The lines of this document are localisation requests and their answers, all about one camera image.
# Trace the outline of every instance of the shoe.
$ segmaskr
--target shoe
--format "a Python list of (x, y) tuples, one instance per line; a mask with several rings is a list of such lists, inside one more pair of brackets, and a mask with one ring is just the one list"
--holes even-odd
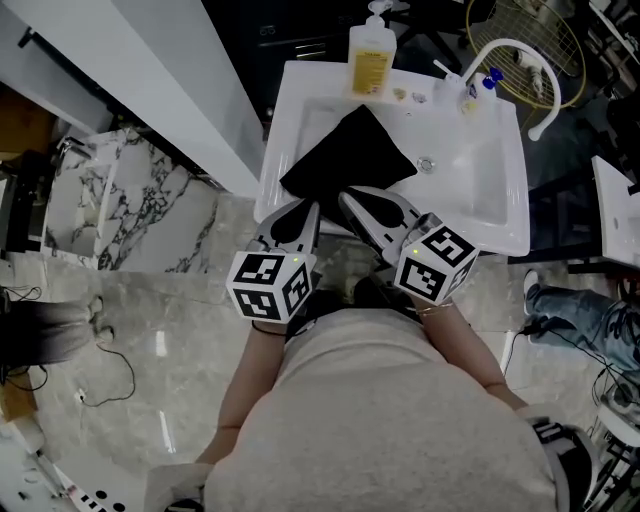
[(524, 276), (524, 314), (527, 316), (531, 315), (531, 312), (527, 309), (527, 294), (533, 285), (536, 285), (540, 282), (540, 277), (538, 273), (531, 269)]
[(100, 295), (96, 295), (91, 299), (91, 302), (89, 302), (89, 314), (91, 315), (91, 318), (93, 319), (93, 317), (100, 313), (103, 308), (104, 301), (102, 300), (102, 297), (100, 297)]
[(542, 323), (547, 320), (546, 316), (543, 316), (542, 318), (538, 318), (536, 320), (534, 320), (532, 323), (530, 323), (529, 325), (525, 325), (522, 329), (522, 331), (520, 331), (518, 334), (522, 334), (527, 338), (527, 341), (530, 344), (534, 344), (533, 341), (531, 341), (531, 335), (532, 334), (537, 334), (539, 332), (542, 332)]
[(111, 326), (103, 327), (96, 333), (96, 342), (98, 343), (113, 343), (115, 339), (116, 333)]

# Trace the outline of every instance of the sink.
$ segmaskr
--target sink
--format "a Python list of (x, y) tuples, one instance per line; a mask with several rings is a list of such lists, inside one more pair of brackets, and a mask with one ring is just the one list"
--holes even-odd
[(591, 159), (598, 191), (602, 256), (640, 268), (640, 194), (629, 195), (633, 182), (611, 164)]
[[(529, 252), (527, 177), (515, 105), (498, 100), (481, 115), (434, 101), (436, 78), (392, 70), (381, 99), (345, 92), (347, 65), (288, 62), (262, 167), (255, 218), (293, 200), (279, 183), (339, 121), (365, 104), (418, 173), (390, 190), (434, 212), (483, 251)], [(398, 99), (394, 89), (402, 89)], [(347, 234), (323, 222), (325, 233)]]

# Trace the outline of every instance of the marble floor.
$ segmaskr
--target marble floor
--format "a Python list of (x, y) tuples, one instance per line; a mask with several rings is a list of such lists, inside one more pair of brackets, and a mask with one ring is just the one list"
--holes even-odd
[[(40, 286), (42, 300), (88, 299), (101, 294), (104, 322), (116, 331), (114, 350), (135, 369), (136, 392), (127, 401), (88, 408), (86, 401), (126, 395), (131, 376), (123, 361), (90, 344), (72, 361), (49, 368), (36, 393), (38, 420), (55, 460), (78, 446), (91, 446), (128, 470), (142, 474), (158, 464), (193, 460), (213, 435), (226, 386), (249, 327), (227, 297), (231, 260), (255, 231), (253, 203), (220, 196), (213, 226), (211, 267), (204, 275), (98, 272), (39, 254), (0, 261), (0, 284)], [(345, 275), (364, 276), (371, 252), (355, 241), (322, 238), (318, 269), (322, 287), (337, 289)], [(609, 293), (599, 276), (568, 276), (563, 266), (537, 265), (551, 284)], [(457, 302), (498, 360), (506, 334), (523, 323), (522, 281), (527, 268), (506, 258), (482, 257)], [(532, 403), (554, 402), (569, 420), (588, 428), (595, 418), (591, 385), (597, 363), (570, 349), (534, 347), (516, 338), (507, 369), (510, 385)], [(31, 370), (34, 385), (41, 382)]]

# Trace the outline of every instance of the marble wall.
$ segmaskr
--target marble wall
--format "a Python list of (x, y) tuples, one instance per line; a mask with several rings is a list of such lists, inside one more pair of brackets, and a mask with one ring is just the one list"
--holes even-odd
[(96, 156), (65, 155), (42, 252), (97, 270), (206, 273), (218, 192), (132, 129), (83, 142)]

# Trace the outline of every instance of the soap dispenser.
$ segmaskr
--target soap dispenser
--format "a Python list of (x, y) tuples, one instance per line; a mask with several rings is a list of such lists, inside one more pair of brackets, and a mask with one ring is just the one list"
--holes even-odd
[(467, 87), (462, 98), (460, 109), (463, 114), (471, 114), (480, 109), (487, 108), (496, 99), (496, 85), (503, 80), (502, 72), (497, 68), (489, 69), (489, 76), (476, 73)]
[(396, 54), (396, 36), (385, 28), (380, 17), (393, 5), (391, 0), (369, 3), (369, 16), (364, 25), (349, 30), (350, 89), (355, 94), (381, 96)]

